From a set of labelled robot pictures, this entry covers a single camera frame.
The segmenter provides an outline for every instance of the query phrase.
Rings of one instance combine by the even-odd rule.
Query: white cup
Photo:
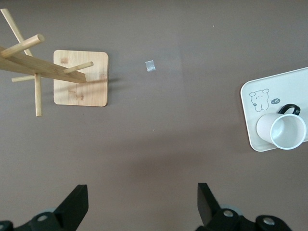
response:
[[[292,114],[284,114],[294,108]],[[295,104],[287,104],[278,113],[263,115],[257,122],[257,133],[263,140],[284,150],[298,147],[306,137],[306,124],[299,117],[300,108]]]

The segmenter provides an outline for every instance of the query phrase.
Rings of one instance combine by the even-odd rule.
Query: white tray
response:
[[[258,152],[275,149],[275,145],[258,136],[257,121],[264,114],[276,113],[282,106],[294,103],[301,108],[299,116],[308,125],[308,67],[249,81],[242,86],[241,98],[251,147]]]

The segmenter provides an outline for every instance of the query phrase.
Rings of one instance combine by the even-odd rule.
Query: wooden dowel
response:
[[[41,42],[45,41],[44,36],[42,36],[41,34],[37,34],[31,38],[28,38],[24,41],[22,41],[21,43],[18,43],[10,48],[7,48],[3,51],[1,51],[1,55],[3,58],[9,58],[21,51],[24,51],[30,47],[33,47]]]
[[[5,48],[0,47],[0,52],[4,51]],[[40,73],[42,77],[45,78],[53,78],[73,83],[85,83],[87,82],[85,74],[75,71],[69,74],[65,74],[63,71],[67,68],[63,66],[59,66],[56,64],[53,64],[51,62],[47,62],[42,59],[34,58],[29,55],[25,55],[22,53],[18,53],[13,55],[12,57],[9,57],[7,59],[4,59],[0,55],[0,69],[7,70],[6,68],[2,67],[2,61],[10,61],[12,64],[17,64],[20,69],[22,67],[25,67],[25,70],[19,70],[16,72],[23,73],[26,75],[34,75],[35,73]]]
[[[40,73],[34,75],[34,90],[35,90],[35,114],[42,116],[42,88],[41,88]]]
[[[23,42],[24,41],[24,37],[21,35],[13,17],[11,16],[10,12],[8,9],[1,9],[1,12],[4,16],[4,18],[6,19],[6,21],[8,22],[10,28],[12,29],[12,32],[15,34],[15,37],[17,38],[17,40],[19,42]],[[29,49],[24,50],[26,55],[30,55],[33,56],[31,51]]]
[[[27,81],[27,80],[34,80],[34,76],[24,76],[24,77],[12,78],[13,83]]]
[[[90,66],[93,66],[93,62],[88,62],[88,63],[85,63],[85,64],[80,64],[80,65],[77,65],[77,66],[73,66],[71,68],[68,68],[68,69],[65,69],[63,72],[65,74],[68,74],[68,73],[72,73],[74,71],[78,71],[78,70],[81,70],[81,69],[84,69],[84,68],[87,68],[87,67],[90,67]]]

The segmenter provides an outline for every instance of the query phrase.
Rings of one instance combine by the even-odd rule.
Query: bamboo base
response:
[[[53,99],[56,104],[104,107],[108,103],[108,55],[105,52],[64,51],[53,54],[57,65],[70,68],[93,62],[94,66],[79,70],[86,76],[86,83],[54,80]]]

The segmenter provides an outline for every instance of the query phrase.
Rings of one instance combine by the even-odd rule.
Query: mug rack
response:
[[[0,47],[0,69],[28,75],[12,78],[12,82],[34,80],[36,116],[42,116],[42,77],[54,79],[56,104],[107,105],[108,55],[105,52],[55,51],[54,63],[35,58],[29,48],[45,41],[44,36],[37,34],[24,40],[8,9],[1,12],[19,43]]]

